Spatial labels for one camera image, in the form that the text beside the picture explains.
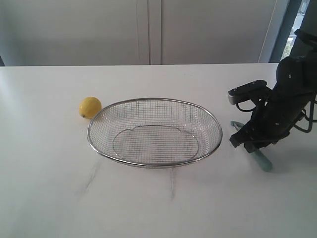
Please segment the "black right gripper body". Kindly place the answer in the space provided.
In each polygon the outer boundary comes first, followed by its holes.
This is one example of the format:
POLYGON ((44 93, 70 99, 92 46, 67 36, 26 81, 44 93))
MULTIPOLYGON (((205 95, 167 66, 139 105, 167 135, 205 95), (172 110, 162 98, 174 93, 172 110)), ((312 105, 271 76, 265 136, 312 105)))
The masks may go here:
POLYGON ((288 136, 302 109, 317 95, 317 59, 286 58, 276 71, 276 84, 266 105, 245 125, 245 146, 267 146, 288 136))

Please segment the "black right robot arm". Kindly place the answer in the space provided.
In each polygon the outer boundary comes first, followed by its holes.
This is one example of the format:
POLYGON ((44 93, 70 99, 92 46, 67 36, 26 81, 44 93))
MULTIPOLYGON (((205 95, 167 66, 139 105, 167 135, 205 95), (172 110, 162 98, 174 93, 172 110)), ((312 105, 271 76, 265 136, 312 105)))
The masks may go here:
POLYGON ((239 104, 252 101, 250 120, 230 136, 234 147, 243 144, 248 153, 276 144, 295 128, 312 131, 317 103, 317 37, 302 29, 297 39, 311 49, 302 56, 282 59, 276 69, 276 84, 270 89, 264 80, 255 80, 228 91, 229 102, 240 111, 239 104))

